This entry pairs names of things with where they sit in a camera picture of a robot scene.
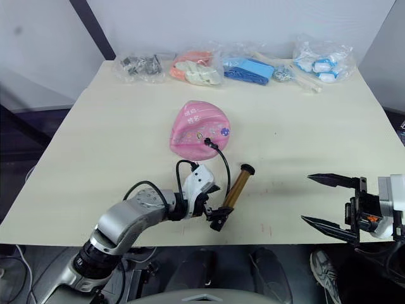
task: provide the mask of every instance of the blue object in bag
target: blue object in bag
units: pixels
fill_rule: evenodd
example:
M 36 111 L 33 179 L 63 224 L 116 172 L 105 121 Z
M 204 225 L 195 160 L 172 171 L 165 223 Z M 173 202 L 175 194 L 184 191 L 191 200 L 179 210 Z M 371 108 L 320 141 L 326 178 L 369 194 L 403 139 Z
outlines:
M 268 83 L 274 72 L 271 65 L 252 58 L 225 58 L 222 63 L 226 77 L 262 86 Z

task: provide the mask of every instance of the white robot part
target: white robot part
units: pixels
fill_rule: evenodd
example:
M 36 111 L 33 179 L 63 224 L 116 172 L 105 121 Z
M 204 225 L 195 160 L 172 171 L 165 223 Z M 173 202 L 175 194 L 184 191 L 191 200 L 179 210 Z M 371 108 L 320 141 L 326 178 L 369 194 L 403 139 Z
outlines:
M 392 235 L 393 211 L 405 211 L 405 175 L 392 174 L 378 178 L 378 192 L 383 219 L 374 232 L 374 238 L 387 239 Z
M 198 166 L 198 168 L 185 179 L 183 196 L 189 204 L 184 219 L 192 217 L 197 196 L 199 196 L 200 193 L 208 191 L 214 184 L 214 175 L 204 165 Z

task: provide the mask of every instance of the white wall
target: white wall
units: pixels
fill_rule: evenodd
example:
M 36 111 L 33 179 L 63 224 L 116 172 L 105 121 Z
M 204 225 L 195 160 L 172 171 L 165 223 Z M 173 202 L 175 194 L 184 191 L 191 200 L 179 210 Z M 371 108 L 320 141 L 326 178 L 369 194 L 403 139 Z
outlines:
M 116 53 L 140 48 L 178 51 L 208 40 L 266 41 L 275 55 L 289 57 L 295 36 L 305 32 L 353 45 L 361 60 L 394 0 L 88 2 Z M 396 56 L 397 61 L 403 58 Z M 11 110 L 71 106 L 102 60 L 68 0 L 0 0 L 0 82 L 22 101 L 9 101 Z M 387 86 L 393 83 L 395 79 L 386 81 Z
M 0 0 L 0 41 L 16 111 L 71 106 L 104 59 L 68 0 Z
M 359 69 L 385 108 L 405 112 L 405 1 L 397 0 Z
M 265 41 L 290 58 L 297 34 L 354 46 L 362 60 L 394 0 L 88 0 L 115 52 Z

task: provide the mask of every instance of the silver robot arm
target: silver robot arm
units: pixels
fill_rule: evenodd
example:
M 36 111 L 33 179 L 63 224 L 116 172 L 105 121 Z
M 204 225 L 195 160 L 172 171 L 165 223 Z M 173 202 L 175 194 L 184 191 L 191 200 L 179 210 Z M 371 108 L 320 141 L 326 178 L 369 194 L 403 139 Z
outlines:
M 207 193 L 216 190 L 219 187 L 214 183 L 213 174 L 204 165 L 198 165 L 186 178 L 183 195 L 145 188 L 133 198 L 112 206 L 101 216 L 90 239 L 69 261 L 41 303 L 48 303 L 60 286 L 88 294 L 102 290 L 122 256 L 145 229 L 165 220 L 202 215 Z

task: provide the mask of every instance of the white table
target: white table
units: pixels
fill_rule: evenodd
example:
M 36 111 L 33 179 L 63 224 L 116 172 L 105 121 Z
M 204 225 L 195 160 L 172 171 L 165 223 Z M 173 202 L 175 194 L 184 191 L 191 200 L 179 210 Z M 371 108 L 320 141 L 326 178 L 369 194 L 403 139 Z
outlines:
M 306 178 L 336 173 L 368 178 L 405 173 L 405 148 L 359 72 L 325 85 L 320 94 L 293 84 L 227 80 L 198 87 L 170 79 L 122 84 L 105 61 L 46 149 L 0 227 L 0 243 L 82 246 L 99 217 L 138 181 L 176 189 L 179 156 L 168 141 L 189 100 L 219 106 L 231 122 L 224 153 L 232 180 L 241 163 L 256 168 L 221 232 L 205 218 L 165 222 L 146 230 L 137 246 L 337 243 L 301 220 L 310 215 L 343 224 L 352 189 Z M 225 189 L 219 156 L 204 162 Z M 182 171 L 183 179 L 189 172 Z M 221 204 L 224 191 L 209 203 Z M 375 241 L 363 234 L 363 241 Z

